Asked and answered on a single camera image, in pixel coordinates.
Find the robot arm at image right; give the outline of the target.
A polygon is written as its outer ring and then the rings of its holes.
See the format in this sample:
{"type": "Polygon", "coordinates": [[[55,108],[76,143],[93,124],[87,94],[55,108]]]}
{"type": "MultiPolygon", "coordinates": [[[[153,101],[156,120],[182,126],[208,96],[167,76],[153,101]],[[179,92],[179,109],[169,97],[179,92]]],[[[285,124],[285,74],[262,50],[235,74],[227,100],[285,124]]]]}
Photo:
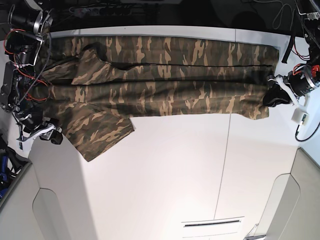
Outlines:
{"type": "Polygon", "coordinates": [[[292,23],[301,27],[307,54],[298,51],[297,29],[294,28],[281,62],[285,64],[291,53],[302,62],[295,65],[287,75],[268,78],[270,88],[263,98],[263,105],[266,107],[292,104],[300,108],[299,98],[306,98],[310,92],[320,88],[320,2],[296,0],[294,3],[296,10],[292,23]]]}

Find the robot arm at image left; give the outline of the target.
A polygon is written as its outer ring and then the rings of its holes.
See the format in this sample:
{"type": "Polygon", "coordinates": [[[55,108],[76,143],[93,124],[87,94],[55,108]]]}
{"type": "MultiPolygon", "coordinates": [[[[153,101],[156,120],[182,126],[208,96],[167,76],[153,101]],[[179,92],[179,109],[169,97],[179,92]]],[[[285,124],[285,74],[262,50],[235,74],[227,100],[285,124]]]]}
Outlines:
{"type": "Polygon", "coordinates": [[[49,0],[16,0],[8,12],[10,31],[3,41],[5,65],[0,89],[0,107],[12,114],[19,127],[17,143],[26,150],[36,138],[59,145],[63,141],[57,121],[45,119],[39,104],[47,98],[36,98],[31,91],[38,84],[48,84],[41,79],[51,52],[47,53],[41,69],[35,69],[39,52],[45,41],[52,41],[50,27],[53,22],[52,4],[49,0]]]}

